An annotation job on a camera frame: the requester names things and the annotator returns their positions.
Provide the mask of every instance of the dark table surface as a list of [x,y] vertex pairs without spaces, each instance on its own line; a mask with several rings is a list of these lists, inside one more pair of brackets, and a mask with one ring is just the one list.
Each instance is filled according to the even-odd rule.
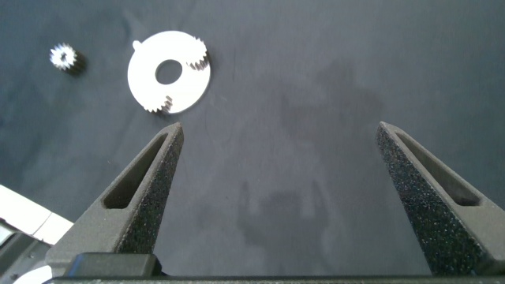
[[[0,184],[75,221],[165,125],[185,144],[170,275],[425,275],[374,133],[406,130],[505,207],[505,2],[2,1]],[[146,112],[132,42],[205,41],[197,105]],[[49,49],[88,58],[80,77]]]

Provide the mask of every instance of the center hole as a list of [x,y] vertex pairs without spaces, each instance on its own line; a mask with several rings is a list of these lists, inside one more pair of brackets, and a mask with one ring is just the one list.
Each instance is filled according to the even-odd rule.
[[172,84],[182,74],[182,65],[175,60],[166,60],[156,69],[156,80],[160,84]]

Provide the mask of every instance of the small gear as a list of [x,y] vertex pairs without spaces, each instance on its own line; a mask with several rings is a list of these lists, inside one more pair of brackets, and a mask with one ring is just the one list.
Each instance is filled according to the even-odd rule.
[[205,43],[198,38],[188,44],[186,64],[194,70],[203,70],[208,66],[208,53]]
[[86,66],[84,56],[67,43],[59,43],[50,50],[50,61],[61,71],[77,75]]

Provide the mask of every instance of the spur gear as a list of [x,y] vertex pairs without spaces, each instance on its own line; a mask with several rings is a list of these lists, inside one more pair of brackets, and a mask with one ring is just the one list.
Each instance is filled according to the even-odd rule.
[[[160,32],[144,42],[134,41],[128,84],[133,97],[149,112],[176,114],[188,109],[205,93],[211,77],[207,48],[201,39],[184,32]],[[181,64],[181,76],[171,84],[156,79],[167,60]]]
[[84,56],[67,43],[59,43],[50,50],[50,61],[61,71],[77,75],[86,66]]

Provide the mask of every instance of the small white gear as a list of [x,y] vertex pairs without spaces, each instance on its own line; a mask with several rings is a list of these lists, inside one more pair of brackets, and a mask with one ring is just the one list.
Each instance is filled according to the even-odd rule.
[[50,50],[50,61],[68,73],[78,73],[84,68],[84,58],[67,43],[59,43]]

